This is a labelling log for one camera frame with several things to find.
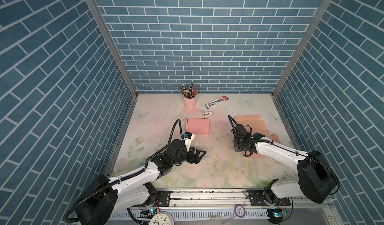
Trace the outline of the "coloured pencils bundle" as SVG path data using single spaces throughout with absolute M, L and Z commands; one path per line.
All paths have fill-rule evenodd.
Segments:
M 193 82 L 190 82 L 189 85 L 186 83 L 182 84 L 180 91 L 184 98 L 192 99 L 197 96 L 199 89 Z

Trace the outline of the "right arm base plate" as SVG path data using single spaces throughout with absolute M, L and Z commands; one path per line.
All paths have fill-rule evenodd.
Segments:
M 283 206 L 291 205 L 289 198 L 279 199 L 271 191 L 266 190 L 246 190 L 245 195 L 250 199 L 252 207 L 260 206 Z

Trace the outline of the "blue white pen box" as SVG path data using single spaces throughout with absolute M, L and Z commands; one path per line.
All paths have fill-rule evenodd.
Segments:
M 229 98 L 227 96 L 221 96 L 221 97 L 218 97 L 218 98 L 216 98 L 216 99 L 214 99 L 214 100 L 212 100 L 210 102 L 207 102 L 205 104 L 205 107 L 206 107 L 206 109 L 211 109 L 211 108 L 213 108 L 213 107 L 215 107 L 217 105 L 220 105 L 221 103 L 223 103 L 223 102 L 225 102 L 227 100 L 229 100 Z

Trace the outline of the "white round clock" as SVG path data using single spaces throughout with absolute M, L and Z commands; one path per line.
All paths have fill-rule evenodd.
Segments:
M 174 225 L 173 217 L 167 212 L 155 214 L 149 222 L 149 225 Z

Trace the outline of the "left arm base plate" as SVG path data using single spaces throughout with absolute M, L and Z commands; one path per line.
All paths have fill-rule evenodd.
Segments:
M 157 194 L 150 194 L 149 198 L 142 204 L 134 207 L 169 207 L 171 191 L 157 191 Z

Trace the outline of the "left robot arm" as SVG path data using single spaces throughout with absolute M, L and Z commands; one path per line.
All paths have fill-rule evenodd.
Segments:
M 145 165 L 125 175 L 94 179 L 73 206 L 64 214 L 63 222 L 103 225 L 110 216 L 133 206 L 152 205 L 157 190 L 152 182 L 168 174 L 183 162 L 198 164 L 206 151 L 186 148 L 182 140 L 173 140 L 146 159 Z

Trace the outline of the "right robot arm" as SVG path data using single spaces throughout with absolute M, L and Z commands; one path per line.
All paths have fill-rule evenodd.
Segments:
M 329 195 L 340 189 L 340 180 L 329 167 L 324 156 L 318 151 L 304 152 L 281 145 L 262 134 L 247 131 L 242 124 L 231 124 L 236 152 L 244 152 L 245 157 L 260 154 L 270 157 L 294 171 L 293 179 L 274 179 L 264 189 L 263 196 L 269 205 L 278 199 L 307 197 L 321 204 Z

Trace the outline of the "pink paper box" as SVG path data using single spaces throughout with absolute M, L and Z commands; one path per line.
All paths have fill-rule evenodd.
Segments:
M 194 135 L 208 135 L 209 119 L 188 118 L 186 131 Z

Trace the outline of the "pink pencil bucket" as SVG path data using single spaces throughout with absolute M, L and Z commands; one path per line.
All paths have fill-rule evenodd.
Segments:
M 197 105 L 197 95 L 193 95 L 191 97 L 183 96 L 183 102 L 184 102 L 185 108 L 193 109 Z

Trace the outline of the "purple tape roll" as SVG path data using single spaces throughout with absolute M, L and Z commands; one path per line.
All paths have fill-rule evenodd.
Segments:
M 236 204 L 234 207 L 234 213 L 237 218 L 244 218 L 246 215 L 245 206 L 241 204 Z

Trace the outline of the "peach paper box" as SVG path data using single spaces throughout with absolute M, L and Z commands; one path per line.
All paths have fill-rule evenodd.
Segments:
M 237 116 L 235 118 L 228 115 L 228 118 L 232 129 L 233 126 L 242 124 L 246 128 L 246 130 L 252 135 L 256 134 L 257 140 L 266 140 L 268 138 L 276 143 L 280 143 L 279 137 L 276 134 L 272 134 L 269 130 L 267 130 L 266 125 L 261 120 L 260 115 Z

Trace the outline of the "metal base rail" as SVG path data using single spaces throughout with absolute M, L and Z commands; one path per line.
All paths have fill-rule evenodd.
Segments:
M 109 220 L 129 220 L 135 218 L 141 222 L 149 221 L 159 212 L 169 213 L 174 222 L 219 220 L 223 224 L 230 220 L 266 220 L 271 224 L 298 222 L 313 225 L 316 219 L 321 224 L 340 225 L 341 218 L 330 199 L 316 204 L 306 197 L 289 197 L 291 205 L 252 207 L 246 190 L 253 189 L 168 189 L 171 191 L 169 207 L 131 207 L 110 216 Z M 234 213 L 236 204 L 245 206 L 244 218 L 237 218 Z

